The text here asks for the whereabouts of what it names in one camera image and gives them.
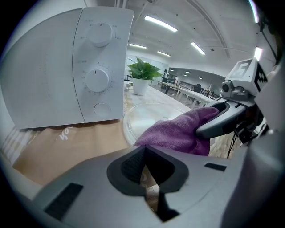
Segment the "purple towel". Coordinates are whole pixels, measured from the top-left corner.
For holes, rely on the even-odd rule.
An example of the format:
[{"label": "purple towel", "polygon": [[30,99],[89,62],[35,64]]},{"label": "purple towel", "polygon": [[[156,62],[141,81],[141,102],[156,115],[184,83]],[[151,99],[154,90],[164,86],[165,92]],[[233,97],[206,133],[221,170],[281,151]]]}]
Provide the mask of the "purple towel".
[{"label": "purple towel", "polygon": [[210,140],[197,138],[194,132],[218,113],[216,108],[204,107],[186,112],[173,120],[158,121],[139,137],[135,146],[148,144],[208,156]]}]

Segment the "round glass tray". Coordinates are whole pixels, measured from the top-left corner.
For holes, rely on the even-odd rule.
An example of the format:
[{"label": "round glass tray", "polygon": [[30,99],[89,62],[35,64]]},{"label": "round glass tray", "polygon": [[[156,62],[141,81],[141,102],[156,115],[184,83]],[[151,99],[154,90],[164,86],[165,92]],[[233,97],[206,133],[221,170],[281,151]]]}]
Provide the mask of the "round glass tray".
[{"label": "round glass tray", "polygon": [[172,120],[185,113],[171,105],[159,102],[145,102],[132,107],[125,113],[123,131],[130,145],[134,145],[142,133],[158,120]]}]

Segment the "white microwave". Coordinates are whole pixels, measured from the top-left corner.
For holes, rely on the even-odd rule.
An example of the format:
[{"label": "white microwave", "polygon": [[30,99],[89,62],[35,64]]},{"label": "white microwave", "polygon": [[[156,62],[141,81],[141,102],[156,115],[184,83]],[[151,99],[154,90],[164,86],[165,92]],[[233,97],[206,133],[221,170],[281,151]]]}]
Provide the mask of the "white microwave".
[{"label": "white microwave", "polygon": [[53,16],[24,34],[1,64],[17,128],[123,117],[126,50],[134,12],[91,7]]}]

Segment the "white dial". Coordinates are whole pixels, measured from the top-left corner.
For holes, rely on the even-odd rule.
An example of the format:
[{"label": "white dial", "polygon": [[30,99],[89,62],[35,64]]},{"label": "white dial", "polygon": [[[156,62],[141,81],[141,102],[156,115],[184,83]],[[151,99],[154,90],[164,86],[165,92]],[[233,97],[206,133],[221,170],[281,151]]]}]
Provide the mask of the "white dial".
[{"label": "white dial", "polygon": [[93,92],[102,92],[107,88],[109,76],[102,69],[91,70],[85,77],[85,84]]},{"label": "white dial", "polygon": [[95,47],[103,47],[112,39],[112,28],[106,23],[98,23],[91,26],[87,37]]}]

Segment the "fluorescent light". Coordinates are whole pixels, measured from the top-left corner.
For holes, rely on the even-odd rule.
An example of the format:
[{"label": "fluorescent light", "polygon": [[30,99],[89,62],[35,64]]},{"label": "fluorescent light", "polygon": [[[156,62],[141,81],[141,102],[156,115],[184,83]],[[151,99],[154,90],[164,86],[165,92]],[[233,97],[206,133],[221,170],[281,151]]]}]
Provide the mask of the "fluorescent light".
[{"label": "fluorescent light", "polygon": [[256,7],[256,5],[254,4],[254,2],[252,0],[249,0],[249,3],[250,3],[250,6],[251,6],[251,9],[253,11],[254,22],[258,23],[259,18],[258,18],[258,13],[257,13],[257,7]]},{"label": "fluorescent light", "polygon": [[173,28],[173,27],[170,26],[169,24],[166,24],[166,23],[164,23],[164,22],[162,22],[162,21],[160,21],[160,20],[157,20],[157,19],[155,19],[155,18],[152,18],[152,17],[150,17],[150,16],[146,16],[144,19],[145,19],[145,20],[148,20],[148,21],[151,21],[151,22],[154,22],[154,23],[156,23],[156,24],[158,24],[158,25],[161,25],[161,26],[163,26],[163,27],[165,27],[165,28],[167,28],[167,29],[169,29],[169,30],[171,30],[171,31],[173,31],[173,32],[176,32],[176,31],[177,31],[177,29]]},{"label": "fluorescent light", "polygon": [[254,57],[257,59],[257,61],[260,60],[261,54],[262,54],[262,48],[256,47]]},{"label": "fluorescent light", "polygon": [[202,55],[205,54],[205,53],[201,50],[201,48],[198,47],[197,44],[195,44],[194,42],[192,42],[191,44],[192,44],[192,46],[193,46],[194,48],[196,48]]},{"label": "fluorescent light", "polygon": [[142,49],[146,49],[146,48],[147,48],[147,47],[144,47],[144,46],[134,45],[134,44],[129,44],[129,46],[137,47],[137,48],[142,48]]},{"label": "fluorescent light", "polygon": [[170,55],[167,55],[166,53],[163,53],[163,52],[157,51],[157,53],[162,54],[162,55],[166,55],[166,56],[170,57]]}]

